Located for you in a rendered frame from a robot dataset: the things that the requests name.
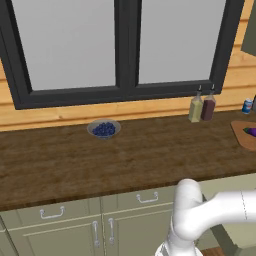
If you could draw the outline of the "yellow oil bottle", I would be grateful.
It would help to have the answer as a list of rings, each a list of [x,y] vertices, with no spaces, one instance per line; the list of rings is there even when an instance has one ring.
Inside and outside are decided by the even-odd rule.
[[[203,107],[203,101],[201,98],[202,86],[199,86],[196,96],[191,100],[189,117],[188,119],[192,122],[199,122],[201,118],[201,112]]]

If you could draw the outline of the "wooden cutting board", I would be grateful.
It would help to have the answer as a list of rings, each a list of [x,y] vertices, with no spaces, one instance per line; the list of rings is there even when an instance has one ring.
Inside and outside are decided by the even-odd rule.
[[[231,127],[238,143],[243,148],[256,151],[256,137],[244,132],[244,128],[256,128],[256,122],[232,121]]]

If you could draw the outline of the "olive green wall cupboard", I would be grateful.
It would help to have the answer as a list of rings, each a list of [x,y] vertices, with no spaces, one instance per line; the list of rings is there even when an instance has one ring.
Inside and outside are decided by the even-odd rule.
[[[241,50],[256,57],[256,0],[252,6]]]

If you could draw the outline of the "grey bowl of blueberries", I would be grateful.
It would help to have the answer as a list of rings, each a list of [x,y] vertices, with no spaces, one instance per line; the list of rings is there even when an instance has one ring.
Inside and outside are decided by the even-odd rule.
[[[112,119],[98,119],[87,126],[89,134],[99,139],[110,139],[121,130],[121,125]]]

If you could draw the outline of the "dark red vinegar bottle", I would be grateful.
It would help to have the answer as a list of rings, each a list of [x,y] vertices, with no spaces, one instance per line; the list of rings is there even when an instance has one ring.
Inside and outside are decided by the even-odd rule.
[[[213,117],[213,112],[216,105],[214,98],[215,87],[211,88],[210,94],[204,99],[201,119],[203,121],[210,121]]]

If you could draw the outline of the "olive green drawer front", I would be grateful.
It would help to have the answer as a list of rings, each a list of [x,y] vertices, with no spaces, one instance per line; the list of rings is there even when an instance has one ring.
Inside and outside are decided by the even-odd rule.
[[[161,187],[148,190],[140,190],[128,193],[121,193],[109,196],[103,196],[101,199],[102,209],[105,213],[130,210],[164,203],[172,203],[174,198],[174,186]],[[141,194],[144,198],[150,198],[151,195],[157,192],[159,200],[154,203],[141,204],[137,201],[136,195]]]
[[[65,207],[64,215],[60,218],[42,220],[39,211],[44,209],[46,212],[58,212],[61,206]],[[97,215],[100,213],[100,199],[90,198],[83,200],[74,200],[56,204],[42,205],[37,207],[30,207],[19,209],[17,215],[23,226],[39,225],[43,223],[50,223],[56,221],[63,221],[68,219],[75,219],[80,217],[87,217],[90,215]]]

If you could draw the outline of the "black framed window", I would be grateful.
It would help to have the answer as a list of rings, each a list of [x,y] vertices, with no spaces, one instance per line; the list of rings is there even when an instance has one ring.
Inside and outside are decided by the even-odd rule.
[[[219,94],[245,0],[0,0],[18,110]]]

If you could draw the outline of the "blue and white can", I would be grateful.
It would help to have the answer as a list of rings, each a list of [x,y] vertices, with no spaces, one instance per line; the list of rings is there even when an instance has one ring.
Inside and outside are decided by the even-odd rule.
[[[244,114],[249,114],[251,111],[252,105],[253,105],[253,101],[247,98],[243,103],[242,112]]]

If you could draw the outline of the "olive green cupboard door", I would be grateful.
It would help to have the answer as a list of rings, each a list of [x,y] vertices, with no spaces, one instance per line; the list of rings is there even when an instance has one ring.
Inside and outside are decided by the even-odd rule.
[[[154,256],[167,237],[172,204],[160,204],[103,215],[106,256]],[[109,242],[114,219],[114,245]]]
[[[211,228],[225,256],[256,256],[256,174],[200,183],[214,200],[218,221]]]
[[[100,247],[94,246],[92,222],[98,222]],[[19,256],[104,256],[101,217],[80,217],[10,229]]]

